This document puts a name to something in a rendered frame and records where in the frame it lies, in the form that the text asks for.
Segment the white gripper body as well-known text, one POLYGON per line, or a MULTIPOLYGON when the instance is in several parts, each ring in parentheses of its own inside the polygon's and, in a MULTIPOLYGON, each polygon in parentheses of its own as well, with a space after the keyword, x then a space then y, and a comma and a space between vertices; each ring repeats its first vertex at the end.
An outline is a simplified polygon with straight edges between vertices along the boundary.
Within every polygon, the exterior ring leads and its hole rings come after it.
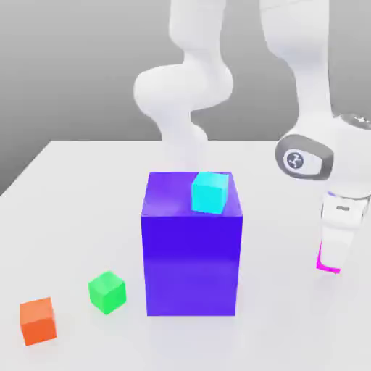
POLYGON ((358 229, 368 212, 370 203, 371 194, 354 198, 327 192, 320 213, 322 231, 358 229))

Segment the small magenta cube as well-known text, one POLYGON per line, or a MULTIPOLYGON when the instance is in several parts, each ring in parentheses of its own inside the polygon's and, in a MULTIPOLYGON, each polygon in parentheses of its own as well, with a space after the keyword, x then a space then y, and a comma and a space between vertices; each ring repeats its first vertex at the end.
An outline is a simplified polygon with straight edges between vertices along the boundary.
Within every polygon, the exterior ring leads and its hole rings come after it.
POLYGON ((316 268, 325 272, 339 274, 342 260, 337 248, 338 245, 336 243, 325 243, 321 240, 317 254, 316 268))

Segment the small cyan cube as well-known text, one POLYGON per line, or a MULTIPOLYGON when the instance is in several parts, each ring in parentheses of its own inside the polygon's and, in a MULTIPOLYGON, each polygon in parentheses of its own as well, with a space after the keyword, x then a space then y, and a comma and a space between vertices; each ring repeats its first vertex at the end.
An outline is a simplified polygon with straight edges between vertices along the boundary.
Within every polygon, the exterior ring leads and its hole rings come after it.
POLYGON ((191 184, 191 209, 222 214, 228 199, 229 174, 199 172, 191 184))

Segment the small green cube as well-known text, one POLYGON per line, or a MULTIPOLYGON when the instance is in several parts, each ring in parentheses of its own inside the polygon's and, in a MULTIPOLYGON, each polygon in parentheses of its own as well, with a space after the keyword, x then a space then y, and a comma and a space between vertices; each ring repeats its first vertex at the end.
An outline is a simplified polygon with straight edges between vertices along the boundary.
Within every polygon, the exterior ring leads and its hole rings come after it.
POLYGON ((91 303, 105 315, 127 301, 125 282, 112 271, 106 271, 91 280, 88 292, 91 303))

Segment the small orange cube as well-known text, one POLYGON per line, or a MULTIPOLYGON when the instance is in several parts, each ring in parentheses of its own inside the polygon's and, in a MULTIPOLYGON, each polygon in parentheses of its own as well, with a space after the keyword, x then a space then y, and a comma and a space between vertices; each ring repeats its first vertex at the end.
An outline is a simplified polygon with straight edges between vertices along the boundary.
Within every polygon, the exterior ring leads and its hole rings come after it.
POLYGON ((22 303, 20 327, 26 346, 56 338, 57 328, 51 298, 22 303))

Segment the large purple box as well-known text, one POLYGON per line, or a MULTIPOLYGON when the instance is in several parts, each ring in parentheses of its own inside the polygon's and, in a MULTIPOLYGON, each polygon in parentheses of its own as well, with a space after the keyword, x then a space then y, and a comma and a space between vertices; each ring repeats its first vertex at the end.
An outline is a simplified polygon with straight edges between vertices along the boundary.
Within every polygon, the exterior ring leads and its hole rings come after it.
POLYGON ((233 316, 243 212, 233 176, 222 214, 194 212, 194 172, 150 172, 141 212, 149 316, 233 316))

